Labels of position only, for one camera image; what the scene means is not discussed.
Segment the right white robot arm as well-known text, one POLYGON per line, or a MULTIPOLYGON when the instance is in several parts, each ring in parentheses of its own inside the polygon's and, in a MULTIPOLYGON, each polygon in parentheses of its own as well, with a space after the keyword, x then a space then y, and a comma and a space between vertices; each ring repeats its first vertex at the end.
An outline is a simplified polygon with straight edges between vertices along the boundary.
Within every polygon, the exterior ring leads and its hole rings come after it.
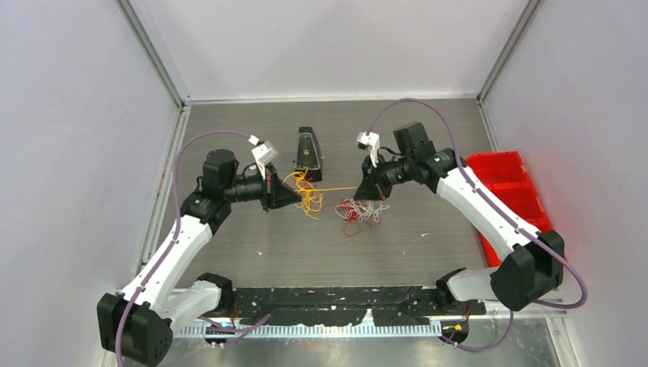
POLYGON ((497 267, 460 268, 436 282, 436 303, 445 313, 457 313, 468 300, 497 300, 520 311, 557 288, 563 280, 565 243, 561 235, 541 232, 525 221, 484 184, 451 148, 437 151, 419 122, 394 130, 400 150, 390 161, 379 154, 380 138, 362 132, 357 146, 368 156, 355 200, 389 198, 396 184, 417 182, 451 203, 487 239, 501 260, 497 267))

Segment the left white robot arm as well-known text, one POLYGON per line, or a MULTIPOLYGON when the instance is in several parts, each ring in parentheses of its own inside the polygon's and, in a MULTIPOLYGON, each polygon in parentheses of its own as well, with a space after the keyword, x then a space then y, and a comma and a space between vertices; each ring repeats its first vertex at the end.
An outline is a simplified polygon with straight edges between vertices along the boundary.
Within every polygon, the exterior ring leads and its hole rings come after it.
POLYGON ((251 151, 256 171, 238 172, 227 149, 206 155, 196 189, 180 205, 180 215, 165 241, 135 279, 97 304, 102 348, 146 366, 158 365, 173 337, 198 317, 228 315, 235 304, 232 281, 205 273, 183 293, 171 293, 190 262, 232 212, 232 204, 257 200, 270 211, 301 201, 271 163, 277 151, 263 143, 251 151))

